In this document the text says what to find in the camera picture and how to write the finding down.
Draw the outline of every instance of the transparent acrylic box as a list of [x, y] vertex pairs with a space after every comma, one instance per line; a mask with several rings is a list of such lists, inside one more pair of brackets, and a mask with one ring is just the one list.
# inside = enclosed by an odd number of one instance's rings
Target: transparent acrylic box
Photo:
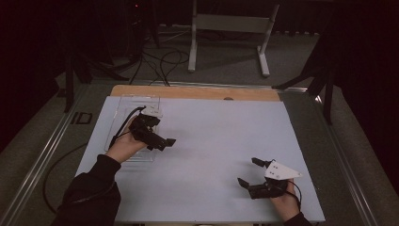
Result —
[[[126, 118], [134, 109], [141, 106], [152, 106], [155, 109], [159, 109], [159, 102], [160, 102], [159, 96], [140, 96], [134, 94], [122, 95], [120, 97], [120, 103], [118, 105], [118, 109], [115, 112], [114, 120], [112, 122], [112, 126], [109, 131], [104, 150], [106, 152], [108, 151], [112, 137], [118, 132], [120, 127], [123, 125], [123, 122], [126, 120]], [[153, 127], [153, 132], [155, 134], [158, 132], [158, 126]], [[127, 161], [152, 162], [155, 159], [155, 155], [156, 155], [155, 150], [151, 151], [147, 148], [144, 148], [138, 151]]]

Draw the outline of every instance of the person's left hand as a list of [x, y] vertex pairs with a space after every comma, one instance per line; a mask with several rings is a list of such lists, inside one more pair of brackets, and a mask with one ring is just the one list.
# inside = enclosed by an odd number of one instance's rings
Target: person's left hand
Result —
[[133, 135], [129, 132], [129, 126], [135, 117], [131, 118], [123, 131], [122, 135], [115, 140], [114, 145], [108, 150], [105, 154], [119, 163], [122, 163], [132, 157], [139, 150], [145, 148], [147, 146], [146, 143], [135, 140]]

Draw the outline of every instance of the gray carpet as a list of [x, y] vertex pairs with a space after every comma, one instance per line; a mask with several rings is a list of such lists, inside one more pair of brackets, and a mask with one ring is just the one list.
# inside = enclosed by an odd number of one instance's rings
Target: gray carpet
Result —
[[[189, 36], [182, 35], [177, 39], [162, 42], [162, 46], [188, 51], [189, 39]], [[269, 78], [261, 76], [256, 57], [255, 47], [260, 40], [262, 37], [259, 36], [240, 41], [204, 40], [199, 43], [197, 70], [194, 73], [189, 73], [187, 64], [181, 64], [168, 75], [168, 81], [171, 85], [177, 85], [177, 83], [277, 85], [299, 75], [317, 37], [272, 36], [266, 49], [271, 72]], [[146, 45], [145, 52], [157, 57], [162, 57], [164, 53], [170, 51], [153, 50], [152, 47], [153, 43]], [[159, 60], [148, 55], [145, 55], [145, 58], [152, 63], [142, 63], [136, 80], [132, 84], [148, 85], [157, 78], [156, 72], [150, 65], [154, 66], [155, 64], [160, 72]], [[178, 59], [178, 55], [171, 55], [167, 58], [169, 61]], [[121, 75], [131, 78], [137, 67], [136, 64]], [[49, 166], [64, 153], [88, 142], [104, 98], [115, 84], [120, 84], [100, 73], [95, 73], [94, 77], [91, 85], [80, 86], [80, 90], [84, 90], [82, 99], [72, 111], [72, 113], [91, 113], [92, 122], [90, 124], [70, 124], [67, 127]], [[297, 86], [306, 87], [309, 82], [309, 80], [304, 81]], [[351, 170], [357, 176], [357, 182], [362, 187], [378, 225], [395, 225], [396, 218], [399, 216], [398, 197], [379, 166], [367, 138], [362, 133], [340, 90], [335, 89], [333, 96], [331, 114], [334, 124], [332, 127], [325, 124], [320, 117], [319, 107], [307, 94], [286, 91], [282, 92], [280, 97], [286, 104], [298, 143], [303, 151], [326, 215], [327, 221], [321, 225], [365, 225], [355, 202], [356, 197], [353, 197], [353, 191], [348, 186], [350, 183], [348, 184], [343, 176], [345, 171], [342, 171], [340, 160], [337, 157], [337, 145], [333, 142], [334, 138], [338, 139], [340, 146], [338, 148], [341, 148], [347, 156]], [[0, 155], [0, 179], [2, 181], [0, 213], [2, 216], [33, 162], [40, 151], [44, 149], [54, 128], [62, 117], [65, 117], [62, 113], [64, 101], [57, 97], [50, 100]], [[60, 203], [63, 191], [73, 178], [84, 149], [79, 149], [65, 158], [49, 176], [47, 195], [53, 207]], [[53, 219], [54, 215], [45, 205], [41, 196], [42, 182], [43, 177], [38, 180], [38, 184], [33, 189], [15, 225], [48, 225]]]

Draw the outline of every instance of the black sweatshirt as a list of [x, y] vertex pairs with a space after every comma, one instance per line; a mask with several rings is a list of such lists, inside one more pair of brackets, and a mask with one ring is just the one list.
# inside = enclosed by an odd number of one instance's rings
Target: black sweatshirt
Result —
[[[52, 225], [114, 225], [120, 206], [120, 191], [115, 174], [120, 169], [116, 160], [99, 154], [88, 173], [76, 176], [65, 191]], [[284, 222], [285, 226], [311, 225], [302, 213]]]

